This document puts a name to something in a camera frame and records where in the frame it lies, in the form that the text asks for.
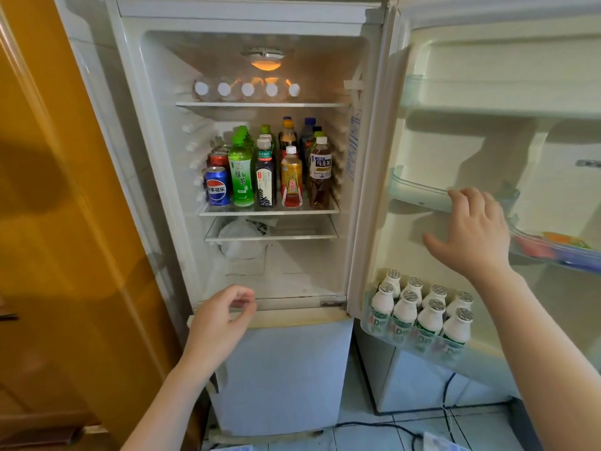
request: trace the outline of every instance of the label on refrigerator wall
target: label on refrigerator wall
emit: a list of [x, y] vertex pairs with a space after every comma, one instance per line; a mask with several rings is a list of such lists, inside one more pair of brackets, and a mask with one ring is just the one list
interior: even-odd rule
[[357, 148], [359, 146], [359, 129], [361, 128], [361, 110], [350, 118], [349, 152], [346, 156], [346, 173], [350, 180], [355, 181], [355, 166], [357, 164]]

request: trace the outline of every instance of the plastic bag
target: plastic bag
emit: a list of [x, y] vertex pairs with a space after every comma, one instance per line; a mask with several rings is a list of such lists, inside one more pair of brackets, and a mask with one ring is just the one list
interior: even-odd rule
[[[221, 231], [221, 238], [262, 237], [269, 235], [269, 221], [247, 220], [244, 217], [229, 222]], [[229, 260], [250, 260], [263, 255], [268, 242], [265, 241], [228, 241], [218, 242], [221, 253]]]

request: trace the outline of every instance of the white refrigerator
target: white refrigerator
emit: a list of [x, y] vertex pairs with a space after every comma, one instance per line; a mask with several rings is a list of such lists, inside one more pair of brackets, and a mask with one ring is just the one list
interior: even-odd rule
[[[446, 236], [448, 188], [500, 200], [511, 264], [601, 368], [601, 0], [106, 5], [192, 307], [231, 283], [257, 294], [251, 329], [210, 390], [224, 433], [336, 423], [353, 318], [387, 269], [474, 294], [453, 370], [518, 395], [476, 292], [421, 242]], [[235, 75], [257, 47], [282, 52], [278, 72], [300, 83], [298, 97], [192, 95], [200, 74]], [[215, 140], [241, 124], [255, 138], [264, 123], [277, 132], [284, 116], [297, 130], [316, 117], [334, 147], [329, 208], [208, 205], [201, 170]], [[240, 216], [276, 229], [260, 256], [228, 260], [219, 230]]]

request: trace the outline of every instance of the pepsi can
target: pepsi can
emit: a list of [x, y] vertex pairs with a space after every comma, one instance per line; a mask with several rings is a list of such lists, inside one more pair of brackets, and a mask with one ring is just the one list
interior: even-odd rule
[[208, 203], [211, 205], [228, 205], [231, 202], [229, 174], [223, 166], [207, 168], [204, 177], [207, 181]]

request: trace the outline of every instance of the refrigerator door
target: refrigerator door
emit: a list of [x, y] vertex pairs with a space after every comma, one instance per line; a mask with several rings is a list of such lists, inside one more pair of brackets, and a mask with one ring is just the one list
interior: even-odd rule
[[335, 425], [352, 325], [335, 307], [256, 312], [207, 386], [221, 434], [281, 435]]
[[[558, 222], [565, 229], [551, 230], [601, 242], [598, 198], [581, 192], [600, 189], [601, 175], [578, 167], [601, 154], [594, 125], [601, 77], [590, 72], [601, 65], [601, 1], [393, 0], [384, 29], [349, 313], [363, 317], [364, 294], [387, 269], [400, 271], [402, 283], [422, 278], [425, 292], [446, 286], [447, 301], [466, 290], [476, 297], [475, 318], [455, 371], [516, 395], [477, 293], [429, 255], [421, 235], [444, 240], [446, 190], [477, 186], [497, 197], [512, 223], [549, 231], [542, 222]], [[580, 210], [551, 214], [562, 206]], [[513, 255], [510, 261], [600, 366], [598, 326], [585, 310], [601, 309], [590, 293], [601, 278]], [[561, 306], [567, 288], [585, 308]]]

